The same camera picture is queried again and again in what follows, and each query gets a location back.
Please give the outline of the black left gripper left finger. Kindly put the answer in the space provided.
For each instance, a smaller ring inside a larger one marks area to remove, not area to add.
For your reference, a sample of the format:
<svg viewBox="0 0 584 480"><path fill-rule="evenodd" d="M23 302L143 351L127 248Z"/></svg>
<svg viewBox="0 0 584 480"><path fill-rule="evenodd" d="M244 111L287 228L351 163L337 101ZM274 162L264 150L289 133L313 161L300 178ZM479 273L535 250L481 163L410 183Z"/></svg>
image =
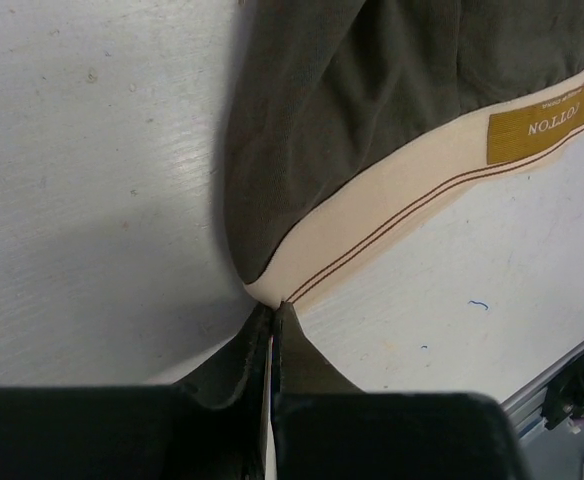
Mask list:
<svg viewBox="0 0 584 480"><path fill-rule="evenodd" d="M263 479L266 377L272 309L262 304L239 332L178 382L176 479Z"/></svg>

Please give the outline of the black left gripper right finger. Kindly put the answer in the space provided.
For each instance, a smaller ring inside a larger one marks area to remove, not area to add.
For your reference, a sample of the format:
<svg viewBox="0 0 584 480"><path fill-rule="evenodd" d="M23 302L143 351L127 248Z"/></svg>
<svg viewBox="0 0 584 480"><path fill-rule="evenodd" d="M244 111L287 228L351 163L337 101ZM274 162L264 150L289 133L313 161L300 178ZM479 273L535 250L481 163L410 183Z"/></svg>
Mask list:
<svg viewBox="0 0 584 480"><path fill-rule="evenodd" d="M307 338L294 305L282 302L273 319L273 440L276 476L284 479L285 407L292 395L363 394Z"/></svg>

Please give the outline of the olive underwear with cream waistband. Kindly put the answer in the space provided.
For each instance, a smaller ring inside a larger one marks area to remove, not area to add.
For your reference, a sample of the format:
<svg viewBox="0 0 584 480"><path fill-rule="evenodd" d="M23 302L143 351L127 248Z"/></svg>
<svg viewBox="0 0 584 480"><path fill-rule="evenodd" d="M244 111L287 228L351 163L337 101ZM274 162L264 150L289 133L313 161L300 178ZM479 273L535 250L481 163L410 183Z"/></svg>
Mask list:
<svg viewBox="0 0 584 480"><path fill-rule="evenodd" d="M249 294L308 305L584 133L584 1L261 1L225 140Z"/></svg>

